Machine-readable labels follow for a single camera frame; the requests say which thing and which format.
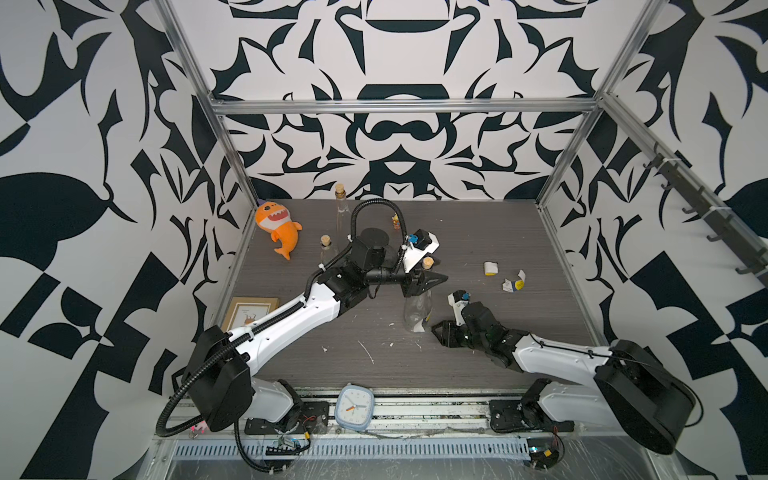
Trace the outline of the tall clear bottle yellow label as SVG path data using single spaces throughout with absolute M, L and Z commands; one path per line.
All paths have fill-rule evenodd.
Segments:
M 412 271 L 429 271 L 434 265 L 434 259 L 426 256 L 419 267 Z M 404 305 L 404 325 L 411 333 L 424 333 L 425 326 L 433 311 L 432 292 L 427 291 L 420 296 L 407 297 Z

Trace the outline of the small clear bottle with cork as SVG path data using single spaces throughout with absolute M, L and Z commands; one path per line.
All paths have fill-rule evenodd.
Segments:
M 320 237 L 320 264 L 327 268 L 337 256 L 338 249 L 330 235 Z

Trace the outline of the clear glass bottle with cork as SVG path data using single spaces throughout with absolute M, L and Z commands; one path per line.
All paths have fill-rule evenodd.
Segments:
M 335 185 L 335 198 L 336 198 L 336 237 L 340 243 L 344 244 L 348 242 L 348 236 L 350 233 L 351 210 L 348 204 L 347 193 L 342 183 L 337 183 Z

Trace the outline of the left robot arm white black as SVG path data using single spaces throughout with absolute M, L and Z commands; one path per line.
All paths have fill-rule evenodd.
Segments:
M 214 325 L 199 337 L 179 389 L 163 410 L 157 431 L 183 397 L 189 397 L 214 431 L 241 418 L 294 424 L 300 400 L 284 382 L 257 379 L 277 353 L 311 330 L 329 323 L 369 295 L 372 287 L 395 284 L 404 297 L 416 297 L 446 281 L 423 266 L 439 247 L 437 236 L 420 229 L 392 250 L 384 231 L 367 228 L 330 264 L 312 275 L 301 295 L 256 322 L 229 332 Z

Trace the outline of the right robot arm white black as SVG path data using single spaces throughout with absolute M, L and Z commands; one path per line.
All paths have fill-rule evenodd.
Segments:
M 608 347 L 552 341 L 503 326 L 480 302 L 461 300 L 454 317 L 431 326 L 447 348 L 484 353 L 495 365 L 540 374 L 525 418 L 617 426 L 641 446 L 669 455 L 697 404 L 694 392 L 629 340 Z

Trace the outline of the light blue alarm clock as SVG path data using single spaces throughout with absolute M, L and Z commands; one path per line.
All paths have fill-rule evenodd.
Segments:
M 374 407 L 375 396 L 370 389 L 348 384 L 337 398 L 334 418 L 344 429 L 363 432 L 372 421 Z

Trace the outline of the green circuit board right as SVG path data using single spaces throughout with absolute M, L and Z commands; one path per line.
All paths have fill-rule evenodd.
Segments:
M 563 458 L 562 443 L 555 435 L 545 439 L 531 438 L 528 440 L 529 460 L 526 465 L 534 470 L 550 470 Z

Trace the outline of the orange shark plush toy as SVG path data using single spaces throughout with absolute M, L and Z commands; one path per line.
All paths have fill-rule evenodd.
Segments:
M 255 221 L 261 230 L 270 235 L 273 242 L 280 243 L 274 251 L 286 260 L 290 260 L 303 226 L 292 219 L 288 208 L 275 202 L 264 202 L 256 210 Z

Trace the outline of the pink small toy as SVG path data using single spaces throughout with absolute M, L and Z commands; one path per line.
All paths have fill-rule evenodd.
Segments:
M 205 422 L 200 422 L 190 428 L 190 434 L 201 434 L 205 432 L 207 429 L 207 424 Z

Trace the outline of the wooden picture frame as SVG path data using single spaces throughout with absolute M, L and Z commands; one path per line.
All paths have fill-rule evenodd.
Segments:
M 276 310 L 279 303 L 278 298 L 235 296 L 229 303 L 222 330 L 230 331 L 253 324 Z

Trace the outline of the black wall hook rack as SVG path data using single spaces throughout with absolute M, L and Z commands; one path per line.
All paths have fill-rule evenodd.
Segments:
M 653 159 L 643 167 L 646 171 L 654 170 L 664 180 L 660 209 L 669 193 L 675 192 L 685 202 L 682 212 L 705 222 L 711 230 L 706 239 L 724 243 L 741 261 L 735 272 L 753 276 L 767 288 L 766 243 L 682 159 L 665 151 L 658 141 L 653 143 L 652 151 Z

